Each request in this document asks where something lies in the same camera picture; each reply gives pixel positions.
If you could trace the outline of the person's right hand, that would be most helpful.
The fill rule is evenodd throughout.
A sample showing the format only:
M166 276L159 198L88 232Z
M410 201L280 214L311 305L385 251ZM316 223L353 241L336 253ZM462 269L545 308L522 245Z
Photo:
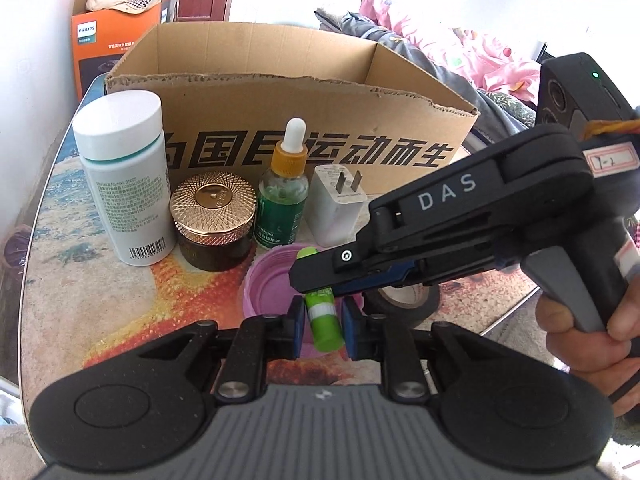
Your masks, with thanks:
M639 360L630 355L631 341L639 336L638 280L628 286L603 332L581 332L575 328L568 307L546 295L538 299L535 315L552 356L606 396L638 372Z

